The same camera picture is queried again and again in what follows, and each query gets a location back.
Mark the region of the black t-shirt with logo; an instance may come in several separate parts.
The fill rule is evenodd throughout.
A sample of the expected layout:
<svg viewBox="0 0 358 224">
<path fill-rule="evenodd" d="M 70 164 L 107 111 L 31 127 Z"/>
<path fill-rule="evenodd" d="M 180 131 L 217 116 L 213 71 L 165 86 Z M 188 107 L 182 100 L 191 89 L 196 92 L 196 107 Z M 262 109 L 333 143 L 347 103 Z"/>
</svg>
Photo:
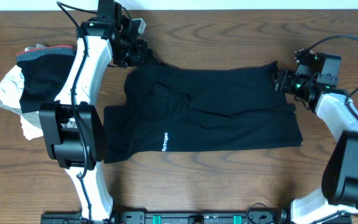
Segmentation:
<svg viewBox="0 0 358 224">
<path fill-rule="evenodd" d="M 295 106 L 275 91 L 276 62 L 233 70 L 143 65 L 126 77 L 126 103 L 104 109 L 105 163 L 138 152 L 299 146 Z"/>
</svg>

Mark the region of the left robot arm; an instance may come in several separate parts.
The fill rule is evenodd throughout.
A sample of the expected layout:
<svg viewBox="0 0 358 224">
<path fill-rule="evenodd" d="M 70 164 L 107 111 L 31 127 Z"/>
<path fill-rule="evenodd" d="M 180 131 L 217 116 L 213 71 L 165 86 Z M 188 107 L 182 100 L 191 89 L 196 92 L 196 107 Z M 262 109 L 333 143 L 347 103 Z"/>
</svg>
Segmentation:
<svg viewBox="0 0 358 224">
<path fill-rule="evenodd" d="M 77 52 L 69 76 L 52 103 L 42 103 L 39 118 L 48 155 L 75 186 L 82 210 L 41 216 L 41 223 L 113 223 L 114 200 L 104 179 L 102 161 L 106 134 L 96 111 L 105 69 L 143 63 L 147 43 L 140 37 L 143 19 L 120 26 L 118 21 L 92 18 L 78 28 Z"/>
</svg>

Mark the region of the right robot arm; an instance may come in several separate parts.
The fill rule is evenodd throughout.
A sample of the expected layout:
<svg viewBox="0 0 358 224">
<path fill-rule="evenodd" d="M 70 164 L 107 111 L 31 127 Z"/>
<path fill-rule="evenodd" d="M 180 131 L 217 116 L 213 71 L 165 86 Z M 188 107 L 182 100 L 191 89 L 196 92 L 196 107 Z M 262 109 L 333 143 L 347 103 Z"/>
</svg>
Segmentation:
<svg viewBox="0 0 358 224">
<path fill-rule="evenodd" d="M 273 78 L 277 91 L 305 100 L 336 141 L 321 187 L 293 200 L 287 217 L 289 223 L 351 223 L 351 215 L 358 215 L 358 111 L 346 90 L 319 78 L 291 70 Z"/>
</svg>

